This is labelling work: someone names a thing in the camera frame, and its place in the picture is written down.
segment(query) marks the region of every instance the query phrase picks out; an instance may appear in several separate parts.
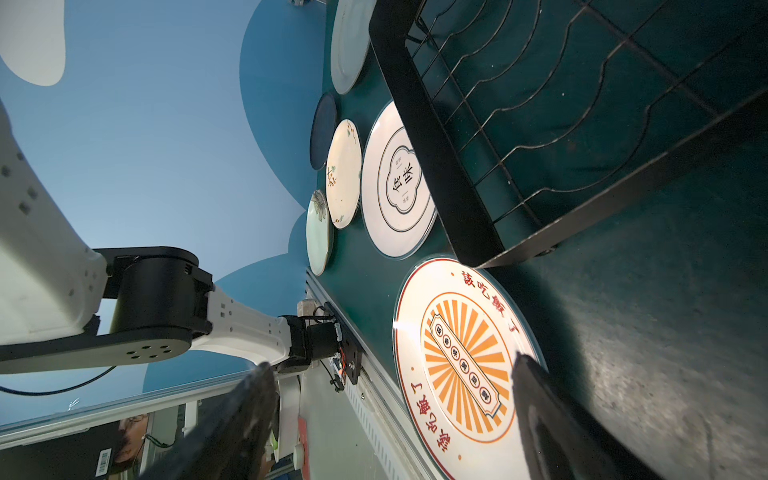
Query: plate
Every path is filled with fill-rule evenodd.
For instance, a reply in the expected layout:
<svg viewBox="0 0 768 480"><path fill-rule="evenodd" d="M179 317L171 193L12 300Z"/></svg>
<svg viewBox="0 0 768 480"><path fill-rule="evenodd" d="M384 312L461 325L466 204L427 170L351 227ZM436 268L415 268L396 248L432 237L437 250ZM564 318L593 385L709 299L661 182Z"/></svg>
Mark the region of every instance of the plate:
<svg viewBox="0 0 768 480"><path fill-rule="evenodd" d="M323 94L317 102L315 118L312 120L310 133L310 164L315 170L326 165L328 150L333 139L333 131L339 124L339 113L336 109L336 99L330 93Z"/></svg>
<svg viewBox="0 0 768 480"><path fill-rule="evenodd" d="M331 79L341 95L352 89L366 63L368 24L376 0L339 0L331 34Z"/></svg>
<svg viewBox="0 0 768 480"><path fill-rule="evenodd" d="M333 134L326 165L326 196L333 226L349 225L360 200L362 152L357 127L342 120Z"/></svg>
<svg viewBox="0 0 768 480"><path fill-rule="evenodd" d="M405 281L392 331L411 418L445 475L529 478L511 371L518 352L546 366L507 293L481 270L428 258Z"/></svg>
<svg viewBox="0 0 768 480"><path fill-rule="evenodd" d="M373 124L362 163L362 215L376 248L402 259L426 240L437 216L394 102Z"/></svg>
<svg viewBox="0 0 768 480"><path fill-rule="evenodd" d="M315 190L306 209L306 254L312 273L320 275L326 269L333 246L333 228L328 203L321 190Z"/></svg>

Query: blue wall painting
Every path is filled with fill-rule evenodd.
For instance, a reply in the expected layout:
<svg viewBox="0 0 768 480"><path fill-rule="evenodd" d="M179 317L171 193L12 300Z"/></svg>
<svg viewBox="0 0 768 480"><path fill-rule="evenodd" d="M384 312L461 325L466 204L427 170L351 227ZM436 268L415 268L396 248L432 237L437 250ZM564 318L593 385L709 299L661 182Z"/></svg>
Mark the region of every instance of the blue wall painting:
<svg viewBox="0 0 768 480"><path fill-rule="evenodd" d="M10 32L0 35L0 99L86 243L188 249L234 299L292 313L308 264L324 28L319 2L0 0L0 30ZM108 329L109 306L102 310ZM2 395L0 423L249 367L208 352L120 367L88 390ZM92 375L0 376L0 384L45 390Z"/></svg>

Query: black dish rack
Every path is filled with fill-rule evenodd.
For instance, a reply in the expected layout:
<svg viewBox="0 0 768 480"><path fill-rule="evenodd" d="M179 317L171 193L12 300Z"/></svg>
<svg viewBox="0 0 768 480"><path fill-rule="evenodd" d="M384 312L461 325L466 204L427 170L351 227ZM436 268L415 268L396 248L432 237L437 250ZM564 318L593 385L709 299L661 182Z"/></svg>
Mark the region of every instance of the black dish rack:
<svg viewBox="0 0 768 480"><path fill-rule="evenodd" d="M379 0L373 50L459 261L552 251L768 129L768 5Z"/></svg>

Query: person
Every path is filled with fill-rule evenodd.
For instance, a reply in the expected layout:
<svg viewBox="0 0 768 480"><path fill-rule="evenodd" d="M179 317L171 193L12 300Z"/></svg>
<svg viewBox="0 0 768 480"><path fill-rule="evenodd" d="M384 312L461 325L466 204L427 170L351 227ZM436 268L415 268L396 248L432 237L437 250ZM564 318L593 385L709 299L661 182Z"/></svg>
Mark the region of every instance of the person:
<svg viewBox="0 0 768 480"><path fill-rule="evenodd" d="M144 446L144 436L147 434L149 415L136 415L122 419L118 426L121 433L118 445L114 449L114 460L108 470L109 475L128 470L141 463L141 452Z"/></svg>

